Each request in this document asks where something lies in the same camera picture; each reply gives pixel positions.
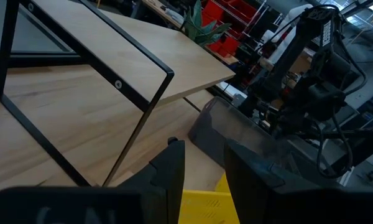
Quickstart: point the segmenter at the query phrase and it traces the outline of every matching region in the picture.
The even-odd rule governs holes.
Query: screw
[[[29,10],[30,12],[33,12],[34,6],[33,6],[32,3],[29,3],[29,4],[27,5],[27,8],[28,8],[28,10]]]
[[[114,82],[114,86],[120,90],[120,88],[122,88],[122,82],[120,80],[117,80],[116,82]]]

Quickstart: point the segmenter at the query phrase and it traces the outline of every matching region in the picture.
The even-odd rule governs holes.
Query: yellow object
[[[178,224],[237,224],[230,193],[184,190]]]
[[[217,183],[216,191],[217,192],[231,193],[231,191],[229,190],[228,181],[226,180],[225,173],[223,174],[223,176],[221,177],[221,179]]]

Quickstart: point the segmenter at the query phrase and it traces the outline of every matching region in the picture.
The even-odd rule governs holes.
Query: black metal shelf frame
[[[154,109],[155,105],[163,95],[164,91],[171,82],[174,71],[164,64],[153,53],[149,52],[136,39],[132,38],[125,30],[120,28],[111,19],[106,17],[97,8],[91,5],[87,0],[78,0],[82,5],[87,7],[92,13],[102,19],[107,25],[114,29],[119,35],[124,37],[130,44],[142,52],[153,63],[160,67],[165,73],[162,84],[155,93],[151,101],[145,99],[133,87],[131,87],[125,80],[119,77],[110,67],[101,61],[93,52],[87,49],[74,36],[66,31],[60,24],[53,20],[42,10],[33,0],[8,0],[6,5],[6,13],[4,18],[4,27],[2,31],[0,44],[0,102],[3,106],[15,117],[18,122],[29,132],[29,134],[43,147],[43,149],[51,156],[52,159],[65,171],[67,175],[79,186],[90,186],[88,181],[74,168],[70,162],[55,148],[55,146],[32,124],[32,122],[20,111],[20,109],[4,94],[4,85],[6,82],[7,69],[11,62],[12,42],[14,40],[15,27],[17,22],[17,14],[19,4],[23,5],[29,10],[40,22],[47,26],[55,35],[62,39],[76,54],[90,64],[103,78],[105,78],[112,86],[114,86],[120,93],[122,93],[128,100],[133,102],[144,114],[141,116],[137,126],[133,130],[129,140],[124,149],[121,151],[111,171],[109,172],[103,186],[108,186],[121,162],[129,152],[131,146],[136,140],[142,127],[145,125],[149,115]]]

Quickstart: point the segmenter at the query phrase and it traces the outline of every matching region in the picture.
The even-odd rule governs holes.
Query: green plant
[[[208,25],[202,27],[200,0],[197,0],[193,7],[193,15],[191,14],[191,9],[189,9],[188,13],[184,16],[184,20],[186,21],[185,32],[187,36],[202,47],[215,43],[232,25],[221,24],[215,27],[217,21],[212,21]]]

